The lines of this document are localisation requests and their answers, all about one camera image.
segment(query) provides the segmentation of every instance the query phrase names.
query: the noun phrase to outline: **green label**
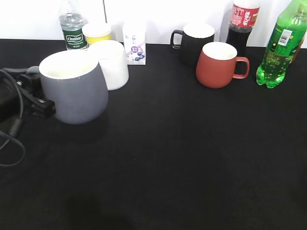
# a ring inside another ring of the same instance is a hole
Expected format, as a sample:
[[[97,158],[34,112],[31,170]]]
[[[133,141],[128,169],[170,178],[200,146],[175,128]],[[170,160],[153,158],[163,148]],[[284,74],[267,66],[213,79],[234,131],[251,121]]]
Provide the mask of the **green label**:
[[[82,49],[87,46],[82,29],[75,31],[63,30],[63,34],[68,49]]]
[[[293,56],[299,48],[305,32],[282,29],[276,24],[268,44],[268,49],[279,56]]]

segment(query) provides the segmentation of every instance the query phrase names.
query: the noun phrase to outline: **yellow cup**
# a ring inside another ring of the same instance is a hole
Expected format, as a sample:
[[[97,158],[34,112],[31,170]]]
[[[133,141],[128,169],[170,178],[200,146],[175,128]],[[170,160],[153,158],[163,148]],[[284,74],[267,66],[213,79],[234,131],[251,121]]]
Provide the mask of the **yellow cup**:
[[[89,45],[103,40],[111,40],[111,27],[107,23],[88,23],[84,25],[82,32]]]

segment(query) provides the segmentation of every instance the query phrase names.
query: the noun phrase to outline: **green soda bottle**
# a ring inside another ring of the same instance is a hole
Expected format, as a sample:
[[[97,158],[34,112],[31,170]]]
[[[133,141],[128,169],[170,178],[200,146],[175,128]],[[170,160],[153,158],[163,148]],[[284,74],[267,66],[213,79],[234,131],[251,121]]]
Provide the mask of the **green soda bottle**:
[[[277,20],[262,64],[257,70],[257,83],[269,89],[281,83],[286,70],[307,30],[307,0],[292,0]]]

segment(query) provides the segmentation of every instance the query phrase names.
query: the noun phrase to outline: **small carton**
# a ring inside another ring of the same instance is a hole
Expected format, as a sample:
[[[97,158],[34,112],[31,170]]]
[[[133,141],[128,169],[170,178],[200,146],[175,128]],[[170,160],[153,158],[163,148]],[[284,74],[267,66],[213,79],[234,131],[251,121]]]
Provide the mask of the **small carton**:
[[[125,23],[123,26],[124,46],[128,65],[146,64],[146,26],[142,23]]]

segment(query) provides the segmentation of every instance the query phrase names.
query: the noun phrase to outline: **white mug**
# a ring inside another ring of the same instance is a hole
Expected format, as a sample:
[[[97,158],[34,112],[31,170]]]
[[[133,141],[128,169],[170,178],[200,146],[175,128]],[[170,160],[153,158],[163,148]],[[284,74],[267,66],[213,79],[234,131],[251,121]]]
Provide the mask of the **white mug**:
[[[121,43],[113,40],[95,42],[88,52],[99,59],[108,90],[117,90],[127,83],[129,72],[125,49]]]

